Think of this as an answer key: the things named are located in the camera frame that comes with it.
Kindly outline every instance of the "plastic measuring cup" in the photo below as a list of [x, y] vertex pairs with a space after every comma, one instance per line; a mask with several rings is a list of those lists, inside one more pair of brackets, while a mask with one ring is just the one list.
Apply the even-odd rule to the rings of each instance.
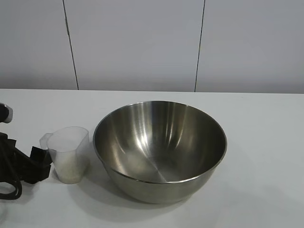
[[66, 127], [46, 133], [40, 146], [48, 150], [59, 180], [65, 184], [79, 183], [89, 164], [89, 132], [82, 127]]

